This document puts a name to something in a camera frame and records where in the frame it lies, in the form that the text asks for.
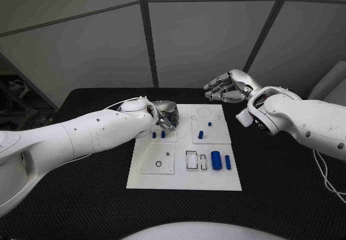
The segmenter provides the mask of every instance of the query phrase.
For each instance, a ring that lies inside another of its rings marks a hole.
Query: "wall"
[[[202,88],[236,68],[308,97],[346,59],[345,16],[346,0],[12,1],[0,57],[58,107],[77,88]]]

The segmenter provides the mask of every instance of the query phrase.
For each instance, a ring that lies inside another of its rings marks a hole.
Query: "black textured mat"
[[[202,89],[87,88],[70,94],[55,123],[140,95],[178,104],[221,104],[210,102]],[[313,151],[287,132],[270,136],[256,126],[243,127],[236,115],[246,105],[223,104],[241,192],[127,189],[132,140],[45,176],[0,218],[0,236],[24,240],[122,239],[161,224],[208,221],[293,240],[346,238],[346,204],[326,190]],[[326,160],[331,181],[346,190],[346,164],[331,157]]]

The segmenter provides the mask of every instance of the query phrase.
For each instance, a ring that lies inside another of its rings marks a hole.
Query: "white cable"
[[[337,193],[338,197],[341,198],[341,200],[342,200],[344,203],[346,204],[346,200],[344,199],[344,197],[342,197],[342,195],[341,195],[341,194],[344,194],[344,192],[338,192],[338,190],[337,190],[337,188],[334,187],[331,181],[328,180],[329,168],[328,168],[326,161],[325,161],[321,153],[318,152],[319,157],[321,157],[321,159],[322,159],[322,161],[324,161],[324,163],[325,163],[325,168],[326,168],[326,171],[325,171],[326,173],[324,174],[324,169],[322,169],[322,166],[321,166],[321,164],[319,164],[318,157],[316,157],[316,151],[313,150],[312,152],[313,152],[315,161],[316,161],[316,163],[318,163],[318,167],[319,167],[319,170],[321,170],[321,174],[322,174],[322,176],[324,176],[324,178],[325,178],[326,188],[328,188],[328,190],[331,190],[334,193]]]
[[[120,101],[120,102],[114,103],[112,106],[109,106],[106,109],[109,109],[110,107],[113,107],[113,106],[117,105],[117,104],[126,103],[126,102],[129,102],[129,101],[132,101],[132,100],[136,100],[136,99],[142,99],[142,97],[135,97],[135,98],[130,98],[130,99],[127,99],[127,100],[125,100],[125,101]]]
[[[83,157],[80,157],[78,159],[74,159],[74,160],[71,160],[71,161],[68,161],[68,162],[65,162],[64,164],[61,164],[58,167],[61,167],[63,165],[65,165],[65,164],[70,164],[70,163],[73,163],[74,161],[77,161],[77,160],[81,160],[81,159],[86,159],[90,155],[87,155],[87,156],[83,156]]]

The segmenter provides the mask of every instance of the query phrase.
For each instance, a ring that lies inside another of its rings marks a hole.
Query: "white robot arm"
[[[287,131],[298,142],[318,152],[346,161],[346,107],[321,100],[302,100],[282,87],[262,87],[251,76],[234,69],[204,87],[211,100],[240,103],[247,108],[236,116],[270,135]]]
[[[57,167],[146,136],[155,124],[174,130],[178,123],[175,102],[139,97],[117,111],[104,109],[27,131],[0,131],[0,217]]]

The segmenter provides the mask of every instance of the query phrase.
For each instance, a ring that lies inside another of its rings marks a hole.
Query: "blue cylinder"
[[[198,138],[200,138],[200,139],[202,139],[202,138],[204,138],[204,131],[200,131]]]
[[[223,156],[220,151],[211,152],[211,164],[214,170],[223,169]]]
[[[231,170],[231,161],[230,161],[230,156],[227,155],[226,156],[226,167],[227,167],[227,170]]]

